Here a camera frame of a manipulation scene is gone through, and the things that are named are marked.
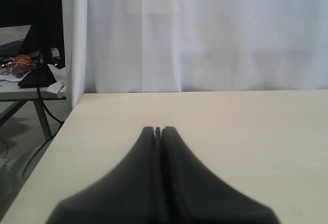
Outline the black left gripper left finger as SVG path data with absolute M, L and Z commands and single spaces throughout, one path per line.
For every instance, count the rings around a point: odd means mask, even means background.
M 47 223 L 160 223 L 159 135 L 144 127 L 120 163 L 60 201 Z

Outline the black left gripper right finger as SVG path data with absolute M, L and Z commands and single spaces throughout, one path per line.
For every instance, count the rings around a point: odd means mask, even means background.
M 161 136 L 161 169 L 170 223 L 279 223 L 274 211 L 212 173 L 174 127 Z

